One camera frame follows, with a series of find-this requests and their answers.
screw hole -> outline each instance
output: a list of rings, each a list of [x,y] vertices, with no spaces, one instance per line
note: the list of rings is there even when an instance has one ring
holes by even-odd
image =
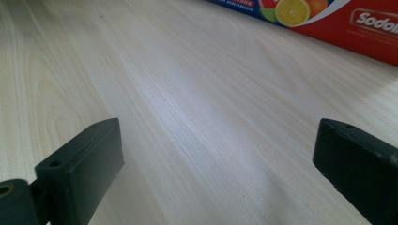
[[[59,163],[59,161],[54,161],[54,162],[50,163],[50,167],[57,167],[59,165],[61,165],[61,163]]]
[[[0,198],[8,195],[11,192],[11,190],[12,190],[12,187],[10,187],[10,186],[0,187]]]

red box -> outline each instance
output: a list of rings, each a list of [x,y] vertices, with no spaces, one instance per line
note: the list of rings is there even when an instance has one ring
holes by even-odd
[[[398,0],[208,0],[398,66]]]

orange fruit image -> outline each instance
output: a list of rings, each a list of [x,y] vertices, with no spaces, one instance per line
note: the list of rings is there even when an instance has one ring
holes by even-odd
[[[321,11],[328,7],[328,0],[306,0],[310,6],[310,18],[318,15]]]

lemon image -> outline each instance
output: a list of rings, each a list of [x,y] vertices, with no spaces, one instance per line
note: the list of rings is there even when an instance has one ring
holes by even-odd
[[[275,8],[276,19],[285,26],[304,23],[310,14],[310,6],[305,0],[281,0]]]

light wood surface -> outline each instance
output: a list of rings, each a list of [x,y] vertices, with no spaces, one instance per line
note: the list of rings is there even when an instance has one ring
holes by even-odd
[[[314,167],[317,125],[398,146],[397,75],[206,1],[0,1],[0,179],[118,117],[90,224],[368,224]]]

